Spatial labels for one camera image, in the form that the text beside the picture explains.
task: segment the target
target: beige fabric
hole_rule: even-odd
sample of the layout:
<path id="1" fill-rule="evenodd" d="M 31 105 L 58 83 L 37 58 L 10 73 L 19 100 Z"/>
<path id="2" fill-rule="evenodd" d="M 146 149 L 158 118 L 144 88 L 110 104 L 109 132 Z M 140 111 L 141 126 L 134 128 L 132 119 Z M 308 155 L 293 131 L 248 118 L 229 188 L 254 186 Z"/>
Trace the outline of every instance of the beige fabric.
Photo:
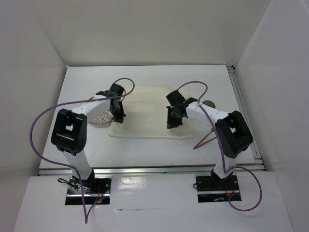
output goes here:
<path id="1" fill-rule="evenodd" d="M 191 139 L 194 137 L 192 122 L 183 118 L 183 125 L 167 129 L 166 95 L 177 87 L 168 85 L 139 85 L 126 96 L 123 106 L 126 117 L 123 124 L 112 122 L 108 135 L 116 138 Z M 189 98 L 189 88 L 180 93 Z"/>

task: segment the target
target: white wall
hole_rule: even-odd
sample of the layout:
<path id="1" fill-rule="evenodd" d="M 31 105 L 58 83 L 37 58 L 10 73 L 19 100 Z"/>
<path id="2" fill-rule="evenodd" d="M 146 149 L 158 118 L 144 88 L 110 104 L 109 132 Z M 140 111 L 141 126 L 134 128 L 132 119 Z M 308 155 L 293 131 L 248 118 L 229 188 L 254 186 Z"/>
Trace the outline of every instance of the white wall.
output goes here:
<path id="1" fill-rule="evenodd" d="M 56 102 L 65 66 L 28 1 L 0 2 L 0 33 L 0 176 L 29 176 L 38 170 L 29 129 L 35 116 Z M 35 131 L 40 151 L 51 116 L 41 120 Z"/>
<path id="2" fill-rule="evenodd" d="M 269 0 L 32 0 L 69 65 L 236 64 Z"/>
<path id="3" fill-rule="evenodd" d="M 308 231 L 309 0 L 272 0 L 236 67 L 253 131 L 296 232 Z"/>

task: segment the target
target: cable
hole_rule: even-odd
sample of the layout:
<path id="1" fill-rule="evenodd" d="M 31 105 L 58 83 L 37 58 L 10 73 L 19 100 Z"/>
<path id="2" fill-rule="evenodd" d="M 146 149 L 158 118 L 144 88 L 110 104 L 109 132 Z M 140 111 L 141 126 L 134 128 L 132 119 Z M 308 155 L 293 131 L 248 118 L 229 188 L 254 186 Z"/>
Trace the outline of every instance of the cable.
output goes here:
<path id="1" fill-rule="evenodd" d="M 231 203 L 231 197 L 234 196 L 233 195 L 230 195 L 229 198 L 228 198 L 228 203 L 231 205 L 232 208 L 238 210 L 238 211 L 242 211 L 242 212 L 248 212 L 248 211 L 251 211 L 251 210 L 254 210 L 255 208 L 257 208 L 259 206 L 259 204 L 261 203 L 262 201 L 262 196 L 263 196 L 263 192 L 262 192 L 262 187 L 261 187 L 261 184 L 259 182 L 259 180 L 256 178 L 256 176 L 254 175 L 253 172 L 251 172 L 249 169 L 247 168 L 244 168 L 244 167 L 241 167 L 241 166 L 235 166 L 235 167 L 231 167 L 230 169 L 226 170 L 225 168 L 225 159 L 224 159 L 224 153 L 223 153 L 223 147 L 222 147 L 222 143 L 220 141 L 220 137 L 218 136 L 218 133 L 217 133 L 217 130 L 216 130 L 216 126 L 214 125 L 211 117 L 209 116 L 209 114 L 206 112 L 206 110 L 200 105 L 200 100 L 201 98 L 205 95 L 205 93 L 207 92 L 208 90 L 208 86 L 204 83 L 204 82 L 201 82 L 201 81 L 189 81 L 187 83 L 184 83 L 182 86 L 180 86 L 177 90 L 179 90 L 180 88 L 182 88 L 183 86 L 187 85 L 187 84 L 191 84 L 191 83 L 198 83 L 198 84 L 202 84 L 205 86 L 205 91 L 201 94 L 201 96 L 198 98 L 197 100 L 197 103 L 198 103 L 198 106 L 200 107 L 200 109 L 203 111 L 203 113 L 206 115 L 207 119 L 209 120 L 210 124 L 211 124 L 211 127 L 213 128 L 215 134 L 216 134 L 216 137 L 217 137 L 217 140 L 218 140 L 218 145 L 219 145 L 219 148 L 220 148 L 220 152 L 221 152 L 221 158 L 222 158 L 222 164 L 223 164 L 223 172 L 226 174 L 228 173 L 229 171 L 231 170 L 234 170 L 235 168 L 241 168 L 243 170 L 246 170 L 248 171 L 256 180 L 257 182 L 257 185 L 259 186 L 259 189 L 260 189 L 260 198 L 259 198 L 259 201 L 257 202 L 257 204 L 255 206 L 253 206 L 252 208 L 250 209 L 239 209 L 239 208 L 236 208 L 235 206 L 232 205 Z"/>
<path id="2" fill-rule="evenodd" d="M 52 160 L 50 160 L 50 159 L 47 159 L 47 158 L 45 158 L 43 155 L 41 155 L 41 154 L 38 152 L 38 150 L 36 149 L 36 147 L 34 146 L 34 143 L 33 143 L 33 129 L 34 129 L 34 126 L 35 126 L 35 124 L 37 123 L 37 121 L 40 119 L 40 117 L 42 117 L 42 116 L 43 116 L 44 114 L 46 114 L 48 111 L 50 111 L 50 110 L 52 110 L 52 109 L 55 109 L 55 108 L 57 108 L 57 107 L 59 107 L 59 106 L 71 105 L 71 104 L 77 104 L 77 103 L 85 103 L 85 102 L 96 102 L 96 101 L 108 100 L 108 99 L 117 99 L 117 98 L 121 98 L 121 97 L 127 96 L 127 95 L 129 95 L 130 93 L 132 93 L 133 90 L 134 90 L 134 88 L 135 88 L 135 83 L 134 83 L 134 81 L 132 81 L 132 80 L 129 79 L 129 78 L 124 77 L 124 78 L 120 78 L 120 79 L 116 80 L 114 83 L 116 83 L 116 82 L 118 82 L 118 81 L 120 81 L 120 80 L 129 80 L 129 81 L 132 82 L 133 87 L 132 87 L 132 89 L 131 89 L 128 93 L 126 93 L 126 94 L 124 94 L 124 95 L 121 95 L 121 96 L 116 96 L 116 97 L 106 97 L 106 98 L 101 98 L 101 99 L 82 100 L 82 101 L 74 101 L 74 102 L 73 102 L 73 101 L 70 101 L 70 102 L 60 103 L 60 104 L 51 106 L 51 107 L 47 108 L 46 110 L 44 110 L 43 112 L 41 112 L 41 113 L 34 119 L 32 125 L 31 125 L 31 127 L 30 127 L 30 132 L 29 132 L 30 145 L 31 145 L 32 150 L 34 151 L 34 153 L 35 153 L 38 157 L 40 157 L 42 160 L 47 161 L 47 162 L 49 162 L 49 163 L 53 163 L 53 164 L 56 164 L 56 165 L 60 165 L 60 166 L 72 168 L 72 169 L 74 169 L 74 170 L 76 171 L 76 173 L 77 173 L 77 175 L 78 175 L 78 179 L 79 179 L 80 185 L 81 185 L 82 202 L 83 202 L 84 217 L 85 217 L 85 223 L 86 223 L 86 224 L 88 223 L 88 216 L 89 216 L 89 213 L 90 213 L 91 209 L 95 206 L 95 204 L 96 204 L 97 202 L 95 202 L 95 203 L 90 207 L 90 209 L 89 209 L 88 212 L 87 212 L 87 210 L 86 210 L 86 204 L 85 204 L 85 198 L 84 198 L 84 187 L 83 187 L 83 182 L 82 182 L 82 178 L 81 178 L 81 175 L 80 175 L 79 171 L 78 171 L 74 166 L 71 166 L 71 165 L 65 164 L 65 163 L 55 162 L 55 161 L 52 161 Z"/>

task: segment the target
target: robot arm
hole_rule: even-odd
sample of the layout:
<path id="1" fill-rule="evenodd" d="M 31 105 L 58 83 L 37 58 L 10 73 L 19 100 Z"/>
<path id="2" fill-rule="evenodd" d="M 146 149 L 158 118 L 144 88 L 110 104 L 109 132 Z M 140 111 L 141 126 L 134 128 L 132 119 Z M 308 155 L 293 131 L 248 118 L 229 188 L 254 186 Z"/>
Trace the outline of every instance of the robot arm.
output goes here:
<path id="1" fill-rule="evenodd" d="M 113 84 L 110 90 L 100 91 L 94 99 L 114 97 L 123 95 L 124 88 Z M 123 123 L 124 114 L 122 102 L 118 99 L 106 99 L 87 102 L 72 110 L 61 109 L 56 118 L 52 133 L 52 144 L 56 145 L 66 157 L 69 165 L 76 167 L 79 171 L 83 185 L 91 188 L 94 179 L 94 171 L 88 164 L 84 147 L 87 141 L 87 125 L 102 112 L 108 112 L 113 121 Z M 72 170 L 73 179 L 78 183 L 76 170 Z"/>
<path id="2" fill-rule="evenodd" d="M 216 166 L 211 171 L 211 176 L 217 185 L 221 185 L 232 175 L 233 167 L 237 164 L 239 155 L 247 150 L 253 142 L 252 134 L 243 116 L 238 111 L 228 113 L 213 109 L 204 104 L 199 105 L 196 99 L 185 99 L 177 90 L 168 94 L 167 100 L 171 105 L 167 107 L 168 129 L 182 125 L 183 117 L 193 118 L 211 126 L 211 123 L 199 106 L 203 107 L 210 116 L 215 125 L 218 139 L 221 141 L 225 160 L 225 169 L 222 158 L 220 157 Z"/>

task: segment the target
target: purple cable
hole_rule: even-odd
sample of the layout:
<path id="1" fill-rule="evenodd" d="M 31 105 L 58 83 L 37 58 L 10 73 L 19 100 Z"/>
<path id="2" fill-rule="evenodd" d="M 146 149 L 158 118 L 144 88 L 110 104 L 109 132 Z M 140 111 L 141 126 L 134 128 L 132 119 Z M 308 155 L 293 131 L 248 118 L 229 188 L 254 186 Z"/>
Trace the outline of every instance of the purple cable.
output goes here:
<path id="1" fill-rule="evenodd" d="M 182 88 L 183 86 L 185 86 L 185 85 L 187 85 L 187 84 L 191 84 L 191 83 L 199 83 L 199 84 L 202 84 L 202 85 L 204 85 L 204 86 L 206 87 L 205 91 L 204 91 L 204 92 L 201 94 L 201 96 L 198 98 L 197 103 L 198 103 L 198 106 L 200 107 L 200 109 L 201 109 L 201 110 L 203 111 L 203 113 L 206 115 L 207 119 L 209 120 L 209 122 L 210 122 L 210 124 L 211 124 L 211 127 L 213 128 L 214 133 L 216 134 L 216 137 L 217 137 L 217 140 L 218 140 L 218 145 L 219 145 L 220 152 L 221 152 L 221 158 L 222 158 L 222 164 L 223 164 L 223 172 L 224 172 L 224 173 L 228 173 L 229 171 L 231 171 L 231 170 L 233 170 L 233 169 L 235 169 L 235 168 L 241 168 L 241 169 L 243 169 L 243 170 L 246 170 L 246 171 L 248 171 L 248 172 L 255 178 L 255 180 L 256 180 L 256 182 L 257 182 L 257 185 L 259 186 L 259 189 L 260 189 L 260 198 L 259 198 L 259 201 L 257 202 L 257 204 L 256 204 L 255 206 L 253 206 L 253 207 L 250 208 L 250 209 L 239 209 L 239 208 L 236 208 L 235 206 L 232 205 L 232 203 L 231 203 L 231 198 L 232 198 L 236 193 L 229 196 L 229 198 L 228 198 L 228 203 L 231 205 L 232 208 L 234 208 L 234 209 L 236 209 L 236 210 L 238 210 L 238 211 L 242 211 L 242 212 L 248 212 L 248 211 L 251 211 L 251 210 L 256 209 L 256 208 L 259 206 L 259 204 L 261 203 L 261 201 L 262 201 L 262 196 L 263 196 L 262 187 L 261 187 L 261 184 L 260 184 L 259 180 L 256 178 L 256 176 L 254 175 L 253 172 L 251 172 L 249 169 L 244 168 L 244 167 L 241 167 L 241 166 L 235 166 L 235 167 L 232 167 L 232 168 L 226 170 L 226 168 L 225 168 L 225 159 L 224 159 L 224 156 L 225 156 L 225 155 L 224 155 L 224 153 L 223 153 L 222 143 L 221 143 L 221 141 L 220 141 L 220 139 L 219 139 L 219 136 L 218 136 L 216 127 L 215 127 L 215 125 L 214 125 L 214 123 L 213 123 L 211 117 L 209 116 L 209 114 L 208 114 L 208 113 L 206 112 L 206 110 L 200 105 L 200 100 L 201 100 L 201 98 L 205 95 L 205 93 L 207 92 L 208 86 L 207 86 L 204 82 L 201 82 L 201 81 L 189 81 L 189 82 L 187 82 L 187 83 L 184 83 L 184 84 L 183 84 L 182 86 L 180 86 L 177 90 L 179 90 L 179 89 Z"/>
<path id="2" fill-rule="evenodd" d="M 48 109 L 44 110 L 42 113 L 40 113 L 40 114 L 34 119 L 32 125 L 31 125 L 31 127 L 30 127 L 30 132 L 29 132 L 30 145 L 31 145 L 32 150 L 34 151 L 34 153 L 35 153 L 38 157 L 40 157 L 42 160 L 47 161 L 47 162 L 49 162 L 49 163 L 53 163 L 53 164 L 56 164 L 56 165 L 61 165 L 61 166 L 65 166 L 65 167 L 68 167 L 68 168 L 72 168 L 72 169 L 74 169 L 74 170 L 76 171 L 76 173 L 77 173 L 77 175 L 78 175 L 78 179 L 79 179 L 80 185 L 81 185 L 82 202 L 83 202 L 84 217 L 85 217 L 85 223 L 86 223 L 86 224 L 88 223 L 88 216 L 89 216 L 89 213 L 90 213 L 91 209 L 97 204 L 97 201 L 90 207 L 90 209 L 89 209 L 88 212 L 87 212 L 87 210 L 86 210 L 86 204 L 85 204 L 85 198 L 84 198 L 84 188 L 83 188 L 83 183 L 82 183 L 82 178 L 81 178 L 80 173 L 78 172 L 78 170 L 77 170 L 74 166 L 71 166 L 71 165 L 65 164 L 65 163 L 55 162 L 55 161 L 52 161 L 52 160 L 47 159 L 47 158 L 45 158 L 44 156 L 42 156 L 42 155 L 38 152 L 38 150 L 35 148 L 35 146 L 34 146 L 34 143 L 33 143 L 33 129 L 34 129 L 34 126 L 35 126 L 35 124 L 37 123 L 37 121 L 40 119 L 40 117 L 42 117 L 42 116 L 43 116 L 44 114 L 46 114 L 48 111 L 50 111 L 50 110 L 52 110 L 52 109 L 55 109 L 55 108 L 57 108 L 57 107 L 59 107 L 59 106 L 71 105 L 71 104 L 78 104 L 78 103 L 85 103 L 85 102 L 96 102 L 96 101 L 108 100 L 108 99 L 117 99 L 117 98 L 121 98 L 121 97 L 127 96 L 127 95 L 129 95 L 130 93 L 132 93 L 133 90 L 134 90 L 134 88 L 135 88 L 135 83 L 134 83 L 134 81 L 132 81 L 132 80 L 129 79 L 129 78 L 124 77 L 124 78 L 120 78 L 120 79 L 116 80 L 114 83 L 116 83 L 116 82 L 118 82 L 118 81 L 120 81 L 120 80 L 129 80 L 129 81 L 132 82 L 133 87 L 132 87 L 132 89 L 131 89 L 128 93 L 126 93 L 126 94 L 124 94 L 124 95 L 121 95 L 121 96 L 116 96 L 116 97 L 107 97 L 107 98 L 101 98 L 101 99 L 82 100 L 82 101 L 74 101 L 74 102 L 71 101 L 71 102 L 60 103 L 60 104 L 51 106 L 51 107 L 49 107 Z"/>

